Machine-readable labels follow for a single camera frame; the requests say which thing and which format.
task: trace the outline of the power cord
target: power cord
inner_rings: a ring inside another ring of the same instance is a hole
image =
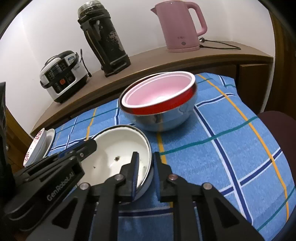
[[[80,62],[81,62],[81,60],[82,60],[83,65],[84,65],[84,67],[85,67],[85,69],[86,69],[86,71],[87,71],[88,76],[91,77],[92,75],[91,75],[91,73],[89,72],[89,70],[87,69],[87,67],[85,66],[85,63],[84,63],[84,60],[83,60],[83,57],[82,57],[82,49],[80,49],[80,55],[81,55]]]
[[[213,42],[213,43],[224,44],[224,45],[227,45],[227,46],[232,47],[232,48],[218,48],[218,47],[204,46],[204,45],[200,44],[200,47],[201,47],[201,48],[209,48],[209,49],[237,49],[237,50],[241,50],[240,47],[237,47],[237,46],[235,46],[235,45],[231,45],[231,44],[227,44],[227,43],[223,43],[223,42],[220,42],[220,41],[207,40],[207,39],[204,39],[204,38],[200,38],[200,41],[201,41],[202,43],[204,43],[204,42]]]

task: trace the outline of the rice cooker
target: rice cooker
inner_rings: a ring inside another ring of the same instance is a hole
[[[86,84],[87,77],[78,53],[68,50],[46,61],[40,71],[40,84],[55,102],[62,103]]]

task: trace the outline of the white enamel bowl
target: white enamel bowl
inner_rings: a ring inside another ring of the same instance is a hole
[[[85,175],[79,181],[90,185],[103,183],[120,172],[123,165],[131,162],[134,151],[139,153],[140,163],[136,197],[144,194],[151,184],[151,147],[148,139],[138,128],[129,125],[109,127],[93,137],[97,150],[81,162]]]

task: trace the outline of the white plate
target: white plate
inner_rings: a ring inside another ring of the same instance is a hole
[[[46,138],[45,138],[45,141],[46,141],[46,152],[45,154],[43,155],[43,157],[46,157],[46,155],[48,154],[51,146],[52,146],[52,143],[54,141],[54,136],[55,136],[55,130],[54,129],[49,129],[48,131],[46,131]]]
[[[118,125],[101,131],[93,139],[97,143],[97,150],[81,162],[85,175],[79,184],[103,183],[118,174],[123,165],[130,163],[132,154],[136,151],[140,158],[136,199],[143,195],[143,191],[138,195],[139,191],[147,190],[153,176],[150,171],[151,147],[146,136],[136,127]]]
[[[32,143],[26,153],[24,163],[23,163],[23,165],[25,167],[32,164],[32,162],[36,158],[36,155],[39,152],[40,148],[44,145],[45,137],[46,137],[46,132],[45,132],[45,129],[43,128],[35,136],[34,140],[32,141]]]

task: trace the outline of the kettle spout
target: kettle spout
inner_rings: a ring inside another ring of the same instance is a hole
[[[157,12],[156,12],[156,9],[155,9],[155,7],[154,8],[152,8],[152,9],[150,9],[152,12],[154,12],[156,15],[157,15]]]

